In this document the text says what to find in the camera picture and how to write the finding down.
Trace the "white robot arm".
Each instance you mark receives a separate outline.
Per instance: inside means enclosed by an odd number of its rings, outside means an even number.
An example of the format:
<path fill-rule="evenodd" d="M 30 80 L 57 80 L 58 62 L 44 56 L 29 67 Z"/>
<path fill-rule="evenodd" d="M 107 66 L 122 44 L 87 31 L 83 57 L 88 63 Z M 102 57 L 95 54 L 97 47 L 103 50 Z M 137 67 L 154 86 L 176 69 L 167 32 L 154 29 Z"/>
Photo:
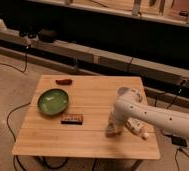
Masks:
<path fill-rule="evenodd" d="M 144 105 L 137 89 L 120 87 L 109 115 L 106 135 L 120 134 L 130 118 L 144 121 L 189 140 L 189 113 Z"/>

